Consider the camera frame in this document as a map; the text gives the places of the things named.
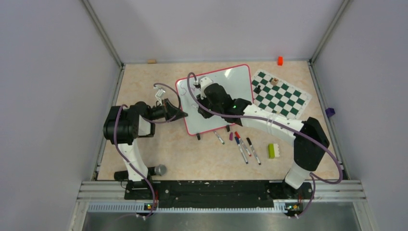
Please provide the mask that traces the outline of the pink framed whiteboard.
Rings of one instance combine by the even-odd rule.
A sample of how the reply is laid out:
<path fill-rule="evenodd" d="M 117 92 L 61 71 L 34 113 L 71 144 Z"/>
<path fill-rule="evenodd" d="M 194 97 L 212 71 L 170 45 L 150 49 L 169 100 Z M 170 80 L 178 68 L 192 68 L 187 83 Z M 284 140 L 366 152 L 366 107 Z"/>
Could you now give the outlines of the pink framed whiteboard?
<path fill-rule="evenodd" d="M 206 108 L 220 114 L 242 112 L 244 102 L 253 102 L 250 68 L 246 64 L 199 74 L 197 80 L 201 82 L 201 89 L 194 86 L 193 77 L 182 78 L 175 83 L 182 111 L 188 114 L 184 122 L 187 133 L 191 136 L 230 125 L 233 119 L 226 121 L 203 110 L 189 91 Z"/>

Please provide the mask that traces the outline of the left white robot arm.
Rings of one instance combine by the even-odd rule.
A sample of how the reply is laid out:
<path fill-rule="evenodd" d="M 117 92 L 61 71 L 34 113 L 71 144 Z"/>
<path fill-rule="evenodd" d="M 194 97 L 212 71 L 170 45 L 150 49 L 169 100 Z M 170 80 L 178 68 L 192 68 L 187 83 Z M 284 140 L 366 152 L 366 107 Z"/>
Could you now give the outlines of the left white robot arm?
<path fill-rule="evenodd" d="M 187 117 L 180 107 L 174 106 L 169 99 L 149 106 L 145 102 L 137 102 L 130 107 L 113 106 L 103 126 L 103 135 L 115 146 L 125 163 L 126 170 L 114 173 L 116 181 L 127 181 L 127 190 L 136 189 L 143 199 L 152 197 L 154 186 L 151 176 L 165 173 L 163 165 L 147 167 L 142 160 L 137 138 L 152 138 L 155 125 L 164 119 L 164 123 Z"/>

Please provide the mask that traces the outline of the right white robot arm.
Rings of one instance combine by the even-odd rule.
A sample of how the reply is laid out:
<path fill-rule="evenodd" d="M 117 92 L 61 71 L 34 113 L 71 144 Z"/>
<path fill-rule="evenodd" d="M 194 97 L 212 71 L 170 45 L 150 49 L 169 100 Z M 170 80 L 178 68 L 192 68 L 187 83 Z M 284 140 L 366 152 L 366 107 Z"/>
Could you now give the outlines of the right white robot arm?
<path fill-rule="evenodd" d="M 289 119 L 248 100 L 232 99 L 223 86 L 211 80 L 204 83 L 195 81 L 194 86 L 200 89 L 195 101 L 199 106 L 198 112 L 204 118 L 219 116 L 228 123 L 276 136 L 293 147 L 293 164 L 284 178 L 282 192 L 288 198 L 299 195 L 303 182 L 328 152 L 330 142 L 320 122 L 313 117 L 306 121 Z"/>

